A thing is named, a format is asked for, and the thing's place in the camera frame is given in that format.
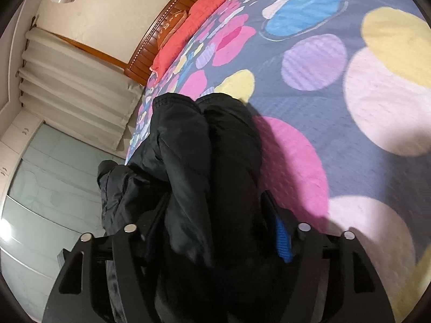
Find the colourful circle-pattern bedspread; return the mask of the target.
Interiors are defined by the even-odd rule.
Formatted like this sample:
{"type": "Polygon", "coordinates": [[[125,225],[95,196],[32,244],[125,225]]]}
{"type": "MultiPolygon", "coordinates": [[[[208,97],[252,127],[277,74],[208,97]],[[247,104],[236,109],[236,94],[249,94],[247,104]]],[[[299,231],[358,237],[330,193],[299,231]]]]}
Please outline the colourful circle-pattern bedspread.
{"type": "Polygon", "coordinates": [[[397,322],[430,286],[430,27],[414,0],[226,0],[152,66],[130,142],[162,93],[241,100],[263,185],[315,227],[358,236],[397,322]]]}

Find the red folded blanket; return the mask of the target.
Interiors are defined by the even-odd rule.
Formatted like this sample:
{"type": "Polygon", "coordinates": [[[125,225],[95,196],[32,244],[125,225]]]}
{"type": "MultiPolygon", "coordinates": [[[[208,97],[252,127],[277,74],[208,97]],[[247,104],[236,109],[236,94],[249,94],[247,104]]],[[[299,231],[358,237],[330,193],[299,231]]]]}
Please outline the red folded blanket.
{"type": "Polygon", "coordinates": [[[192,5],[186,20],[159,50],[151,66],[152,72],[156,74],[156,84],[160,82],[161,78],[182,52],[189,40],[225,1],[226,0],[197,0],[197,2],[192,5]]]}

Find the beige curtain by headboard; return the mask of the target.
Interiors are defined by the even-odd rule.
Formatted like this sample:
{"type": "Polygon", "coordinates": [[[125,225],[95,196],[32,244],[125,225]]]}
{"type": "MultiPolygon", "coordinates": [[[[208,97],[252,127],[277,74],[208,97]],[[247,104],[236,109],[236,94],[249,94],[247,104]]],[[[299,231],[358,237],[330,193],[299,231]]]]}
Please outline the beige curtain by headboard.
{"type": "Polygon", "coordinates": [[[20,102],[46,123],[115,152],[142,97],[142,86],[54,34],[32,28],[18,76],[20,102]]]}

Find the frosted glass wardrobe door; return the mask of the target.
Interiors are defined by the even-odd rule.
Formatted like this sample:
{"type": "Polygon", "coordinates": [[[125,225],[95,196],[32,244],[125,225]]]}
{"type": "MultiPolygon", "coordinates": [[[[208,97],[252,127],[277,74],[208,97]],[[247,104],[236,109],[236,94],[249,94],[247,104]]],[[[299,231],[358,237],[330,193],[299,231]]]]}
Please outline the frosted glass wardrobe door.
{"type": "Polygon", "coordinates": [[[1,274],[39,322],[60,271],[59,252],[83,233],[104,233],[98,165],[124,161],[46,124],[30,139],[28,133],[11,125],[2,138],[23,154],[1,209],[1,274]]]}

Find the orange patterned pillow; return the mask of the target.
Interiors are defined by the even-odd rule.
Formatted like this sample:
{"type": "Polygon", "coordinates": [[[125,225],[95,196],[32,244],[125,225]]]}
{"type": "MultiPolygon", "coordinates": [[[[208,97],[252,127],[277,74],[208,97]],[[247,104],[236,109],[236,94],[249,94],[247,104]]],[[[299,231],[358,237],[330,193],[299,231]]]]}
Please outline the orange patterned pillow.
{"type": "Polygon", "coordinates": [[[186,10],[181,10],[173,14],[161,27],[157,38],[157,47],[160,50],[172,37],[172,35],[183,25],[188,17],[186,10]]]}

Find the black quilted jacket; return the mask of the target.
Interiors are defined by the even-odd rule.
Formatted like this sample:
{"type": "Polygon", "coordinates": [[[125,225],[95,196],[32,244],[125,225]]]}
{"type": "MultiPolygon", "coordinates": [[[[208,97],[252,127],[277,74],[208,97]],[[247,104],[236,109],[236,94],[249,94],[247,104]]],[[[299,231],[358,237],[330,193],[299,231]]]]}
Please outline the black quilted jacket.
{"type": "Polygon", "coordinates": [[[161,322],[279,322],[288,266],[276,249],[275,214],[261,205],[262,143],[237,99],[177,93],[154,99],[151,129],[130,161],[100,163],[108,235],[148,226],[144,266],[152,317],[161,322]]]}

